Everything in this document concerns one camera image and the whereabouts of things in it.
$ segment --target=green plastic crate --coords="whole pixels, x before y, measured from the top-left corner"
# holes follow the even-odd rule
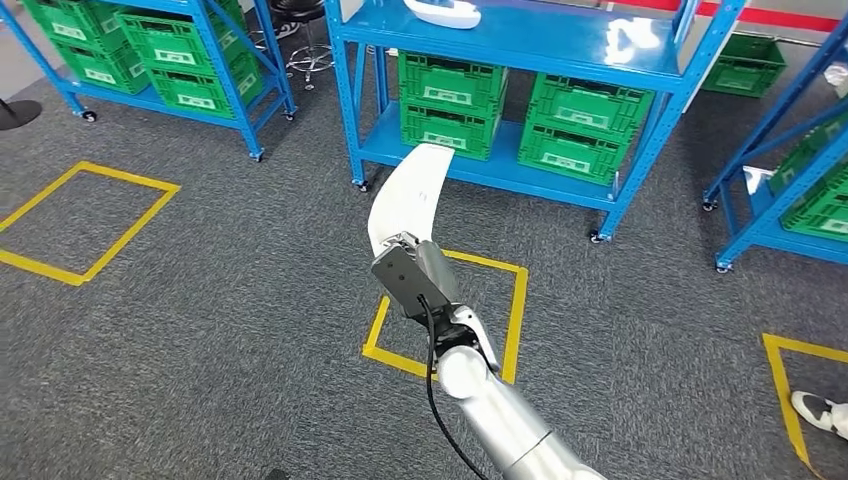
[[[759,98],[785,68],[775,40],[734,33],[701,89]]]
[[[127,41],[116,18],[123,7],[92,0],[23,0],[23,4],[54,43],[108,53]]]
[[[780,164],[777,171],[769,179],[769,188],[772,193],[778,193],[815,157],[819,148],[814,148],[818,143],[811,141],[812,135],[802,140],[797,147]],[[842,159],[830,169],[820,180],[827,189],[848,193],[848,157]]]
[[[403,103],[494,118],[503,107],[508,69],[401,51],[398,84]]]
[[[61,42],[55,46],[81,82],[131,95],[150,85],[150,77],[129,42],[110,53]]]
[[[475,117],[401,103],[401,141],[407,145],[444,145],[464,157],[487,160],[500,121],[500,115]]]
[[[848,193],[819,189],[780,218],[794,232],[848,242]]]
[[[237,17],[229,13],[244,21],[240,8]],[[190,17],[135,9],[121,13],[119,18],[127,38],[149,68],[215,74],[206,45]],[[220,17],[213,16],[212,25],[227,64],[248,52],[248,46]]]
[[[539,73],[527,123],[627,145],[653,99],[654,92],[650,90]]]
[[[518,149],[518,163],[611,185],[626,154],[626,145],[547,125],[526,124]]]
[[[252,54],[243,53],[230,66],[230,72],[245,105],[262,92],[262,76]],[[150,69],[150,76],[154,88],[166,105],[219,117],[235,117],[235,111],[217,75],[153,68]]]
[[[811,148],[818,150],[830,143],[830,140],[835,137],[845,125],[848,125],[848,112],[843,113],[824,125],[814,128],[804,140]]]

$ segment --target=white sneaker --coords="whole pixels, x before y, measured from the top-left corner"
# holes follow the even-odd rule
[[[837,404],[807,392],[792,392],[792,406],[810,425],[848,440],[848,403]]]

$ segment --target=crate label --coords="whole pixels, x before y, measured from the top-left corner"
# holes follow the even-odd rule
[[[792,180],[792,177],[795,176],[794,168],[787,168],[782,174],[780,174],[780,179],[783,181],[783,186],[789,184],[789,180]]]
[[[244,95],[244,92],[246,92],[248,89],[250,89],[250,87],[252,87],[253,84],[255,84],[255,83],[256,83],[256,75],[251,73],[250,75],[245,77],[245,79],[242,80],[241,83],[239,83],[239,93],[241,95]]]
[[[446,147],[465,149],[464,138],[448,137],[446,135],[439,135],[438,133],[424,132],[424,136],[421,137],[421,140],[427,143],[444,145]]]
[[[436,87],[424,87],[424,98],[432,98],[433,100],[444,100],[446,102],[459,103],[462,105],[471,105],[471,95],[453,90],[443,90]]]
[[[609,117],[592,115],[591,113],[581,112],[580,110],[574,110],[568,107],[557,108],[557,113],[554,116],[561,120],[581,123],[590,127],[603,128],[604,130],[609,129]]]
[[[542,163],[564,167],[569,170],[577,170],[578,172],[583,173],[589,173],[589,169],[591,167],[588,162],[581,162],[580,160],[574,160],[573,158],[561,157],[549,152],[545,152],[545,154],[542,155]]]
[[[171,63],[182,63],[183,65],[197,65],[197,62],[194,61],[194,55],[188,52],[174,52],[171,50],[159,50],[154,49],[153,53],[156,55],[156,60],[162,62],[171,62]]]
[[[836,220],[835,218],[831,218],[828,221],[824,222],[824,225],[819,228],[821,228],[822,230],[827,230],[828,232],[848,235],[848,222]]]
[[[215,110],[215,101],[209,98],[198,98],[189,95],[177,94],[177,103],[189,105],[192,107],[208,108]]]
[[[92,80],[111,83],[112,85],[118,83],[115,81],[115,77],[113,77],[112,75],[109,75],[108,73],[98,72],[97,70],[91,70],[90,68],[85,69],[85,76]]]
[[[226,50],[226,49],[227,49],[227,47],[229,47],[230,45],[232,45],[232,44],[233,44],[233,42],[235,42],[236,40],[238,40],[238,39],[236,38],[236,36],[235,36],[235,35],[233,35],[233,31],[232,31],[232,30],[230,30],[230,31],[229,31],[229,32],[227,32],[227,33],[226,33],[223,37],[221,37],[220,39],[218,39],[218,43],[220,43],[220,44],[221,44],[221,50]]]
[[[754,89],[754,83],[755,82],[753,82],[753,81],[744,82],[744,81],[739,81],[739,80],[735,80],[735,79],[725,80],[725,79],[719,78],[719,80],[716,82],[716,85],[718,85],[719,87],[738,88],[740,90],[753,90]]]
[[[827,139],[830,140],[834,135],[839,133],[840,130],[842,130],[842,122],[836,120],[830,125],[824,127],[824,134],[827,135]]]
[[[64,35],[66,37],[73,37],[79,40],[88,40],[88,38],[85,36],[85,33],[79,28],[68,27],[66,25],[54,23],[53,31],[58,33],[59,35]]]
[[[118,23],[118,19],[112,15],[112,18],[100,24],[100,28],[103,29],[103,33],[111,33],[121,28],[121,25]]]
[[[143,63],[138,62],[135,65],[133,65],[132,67],[130,67],[130,75],[132,75],[133,78],[136,78],[137,76],[141,75],[142,73],[144,73],[144,64]]]

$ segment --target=yellow tape square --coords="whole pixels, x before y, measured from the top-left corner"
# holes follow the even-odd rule
[[[524,317],[524,302],[527,296],[527,269],[506,262],[492,260],[468,253],[454,252],[451,250],[443,250],[443,252],[445,253],[445,256],[456,260],[475,263],[477,265],[483,265],[490,268],[497,268],[499,270],[506,270],[515,274],[515,283],[512,292],[512,306],[510,307],[509,323],[506,328],[506,342],[504,344],[503,359],[501,361],[501,378],[507,383],[515,383],[515,370],[518,365],[518,344],[521,341],[521,322]],[[404,372],[418,375],[422,378],[426,377],[427,365],[377,346],[377,339],[380,336],[380,330],[383,328],[383,322],[386,321],[386,314],[389,311],[389,303],[390,300],[388,296],[384,295],[383,298],[380,299],[380,306],[377,308],[377,314],[374,316],[374,322],[371,325],[371,332],[368,334],[368,339],[362,347],[362,355],[389,365],[390,367],[403,370]]]
[[[786,433],[789,435],[789,442],[795,449],[798,458],[813,472],[813,474],[824,480],[824,478],[813,468],[810,462],[810,455],[807,453],[807,445],[804,443],[804,435],[801,432],[801,422],[798,420],[798,414],[792,408],[792,402],[789,398],[791,391],[789,388],[789,377],[786,374],[786,368],[783,366],[783,359],[780,356],[780,350],[789,350],[792,352],[813,355],[816,357],[833,360],[835,362],[848,363],[848,352],[836,350],[833,348],[823,347],[812,343],[792,340],[769,333],[763,334],[763,344],[766,348],[769,365],[771,366],[772,376],[774,377],[774,388],[777,390],[777,397],[780,401],[780,410],[783,414],[783,422],[786,426]]]
[[[74,272],[70,272],[68,270],[64,270],[58,267],[54,267],[52,265],[48,265],[46,263],[39,262],[38,260],[33,260],[31,258],[24,257],[23,255],[18,255],[16,253],[9,252],[7,250],[0,249],[0,262],[18,267],[20,269],[26,270],[28,272],[37,273],[39,275],[44,275],[46,277],[50,277],[54,280],[58,280],[60,282],[67,283],[69,285],[80,286],[83,283],[91,280],[97,275],[100,270],[103,270],[103,267],[109,263],[118,252],[121,251],[124,246],[129,243],[132,237],[144,227],[147,222],[156,215],[156,212],[162,209],[168,200],[174,196],[179,190],[179,185],[174,185],[173,183],[163,182],[160,180],[154,180],[152,178],[142,177],[140,175],[135,175],[132,173],[124,172],[122,170],[116,170],[114,168],[104,167],[102,165],[97,165],[91,162],[81,161],[71,167],[70,170],[62,174],[61,177],[57,178],[53,183],[48,185],[44,190],[38,192],[34,197],[32,197],[28,202],[23,204],[19,209],[12,212],[11,215],[6,217],[2,223],[0,223],[0,232],[8,228],[10,225],[15,223],[18,219],[24,216],[25,213],[32,210],[33,207],[38,205],[39,202],[47,198],[48,195],[53,193],[57,188],[61,187],[68,180],[71,179],[74,175],[79,172],[86,171],[91,173],[97,173],[100,175],[105,175],[107,177],[117,178],[118,180],[124,180],[126,182],[135,183],[137,185],[142,185],[145,187],[155,188],[158,190],[162,190],[165,193],[159,197],[153,205],[147,209],[144,214],[139,217],[138,220],[126,231],[123,235],[114,243],[106,253],[104,253],[100,258],[94,262],[85,273],[82,275]]]

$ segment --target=gray carpet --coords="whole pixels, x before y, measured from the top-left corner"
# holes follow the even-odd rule
[[[783,85],[809,55],[784,51]],[[511,78],[507,118],[523,115],[530,80]],[[0,266],[0,478],[472,478],[423,382],[361,354],[380,296],[372,197],[350,186],[332,74],[312,92],[293,81],[301,111],[263,130],[261,164],[233,131],[96,100],[87,124],[44,81],[20,94],[45,111],[0,132],[0,215],[81,159],[182,190],[82,287]],[[773,101],[699,95],[611,244],[586,239],[595,212],[445,185],[440,243],[529,269],[517,385],[610,479],[813,478],[787,440],[761,335],[848,349],[848,270],[754,249],[717,275],[723,220],[698,201]],[[832,101],[822,87],[795,115]],[[81,272],[154,197],[84,175],[0,245]],[[500,349],[511,276],[459,271]],[[419,359],[424,342],[394,314],[380,337]],[[793,388],[848,400],[848,365],[784,359]],[[819,471],[848,478],[848,444],[804,433]]]

